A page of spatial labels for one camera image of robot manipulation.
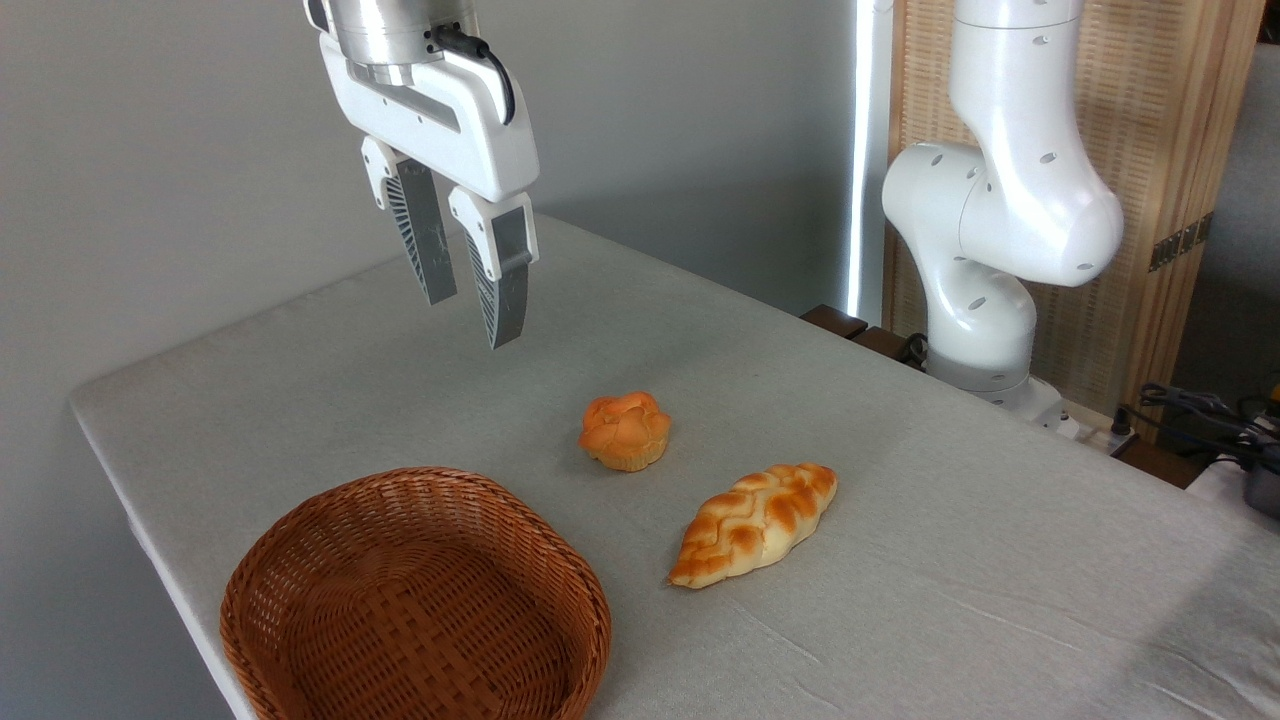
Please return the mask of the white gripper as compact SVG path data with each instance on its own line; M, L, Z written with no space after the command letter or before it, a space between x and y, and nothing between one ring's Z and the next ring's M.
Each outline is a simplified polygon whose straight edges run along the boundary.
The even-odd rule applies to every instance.
M449 206L467 238L490 347L518 338L529 266L539 259L522 191L540 172L521 90L513 88L516 113L504 124L502 82L488 64L442 53L411 68L411 85L394 86L349 61L332 35L321 33L319 47L342 111L369 135L361 155L372 197L392 213L429 304L457 293L433 169L463 186L451 191Z

